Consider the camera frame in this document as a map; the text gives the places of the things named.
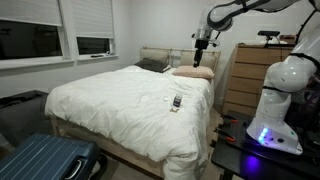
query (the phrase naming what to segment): blue suitcase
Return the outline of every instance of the blue suitcase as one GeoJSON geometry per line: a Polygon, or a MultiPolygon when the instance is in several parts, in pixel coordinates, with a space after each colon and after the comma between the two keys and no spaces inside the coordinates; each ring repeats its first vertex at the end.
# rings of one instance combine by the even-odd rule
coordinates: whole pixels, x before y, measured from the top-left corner
{"type": "Polygon", "coordinates": [[[34,134],[0,162],[0,179],[85,180],[99,154],[95,143],[34,134]]]}

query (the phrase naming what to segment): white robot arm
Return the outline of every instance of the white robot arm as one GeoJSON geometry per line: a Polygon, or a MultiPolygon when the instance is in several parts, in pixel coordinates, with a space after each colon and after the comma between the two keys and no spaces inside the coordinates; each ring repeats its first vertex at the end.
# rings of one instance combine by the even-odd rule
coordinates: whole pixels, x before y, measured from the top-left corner
{"type": "MultiPolygon", "coordinates": [[[[278,12],[299,0],[235,0],[228,4],[207,6],[194,34],[197,48],[194,67],[200,64],[202,50],[207,49],[213,30],[226,31],[232,17],[247,12],[278,12]]],[[[309,0],[320,10],[320,0],[309,0]]],[[[297,134],[284,122],[291,103],[291,92],[301,90],[308,79],[320,70],[320,26],[307,35],[284,62],[270,66],[264,81],[256,115],[247,133],[262,146],[300,155],[303,150],[297,134]]]]}

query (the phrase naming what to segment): wooden headboard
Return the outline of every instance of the wooden headboard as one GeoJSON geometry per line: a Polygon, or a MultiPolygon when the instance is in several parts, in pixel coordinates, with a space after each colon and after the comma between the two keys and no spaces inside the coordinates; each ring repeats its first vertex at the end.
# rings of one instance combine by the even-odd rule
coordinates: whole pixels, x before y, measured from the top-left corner
{"type": "MultiPolygon", "coordinates": [[[[164,62],[164,58],[167,57],[165,62],[168,62],[172,67],[178,67],[181,65],[193,65],[195,50],[188,49],[174,49],[174,48],[155,48],[155,47],[143,47],[140,50],[140,59],[143,58],[155,58],[164,62]]],[[[206,66],[216,71],[220,58],[220,51],[203,51],[202,60],[200,66],[206,66]]]]}

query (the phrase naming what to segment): white duvet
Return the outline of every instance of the white duvet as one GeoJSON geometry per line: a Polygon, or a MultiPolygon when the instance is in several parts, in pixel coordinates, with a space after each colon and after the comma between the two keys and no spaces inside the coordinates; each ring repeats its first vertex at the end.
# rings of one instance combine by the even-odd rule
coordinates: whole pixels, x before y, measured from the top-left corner
{"type": "Polygon", "coordinates": [[[213,82],[129,66],[55,88],[46,114],[164,161],[165,179],[199,179],[207,161],[206,127],[213,82]],[[170,112],[176,94],[180,110],[170,112]]]}

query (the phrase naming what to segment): window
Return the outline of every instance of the window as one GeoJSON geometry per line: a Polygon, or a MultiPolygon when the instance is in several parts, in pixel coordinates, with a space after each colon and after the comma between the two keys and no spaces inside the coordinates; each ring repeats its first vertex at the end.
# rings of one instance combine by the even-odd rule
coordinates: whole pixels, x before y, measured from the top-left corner
{"type": "Polygon", "coordinates": [[[112,0],[0,0],[0,68],[107,57],[113,30],[112,0]]]}
{"type": "Polygon", "coordinates": [[[79,54],[110,53],[109,39],[77,37],[79,54]]]}
{"type": "Polygon", "coordinates": [[[111,0],[72,0],[79,54],[113,54],[111,0]]]}
{"type": "Polygon", "coordinates": [[[62,56],[56,26],[0,20],[0,60],[62,56]]]}

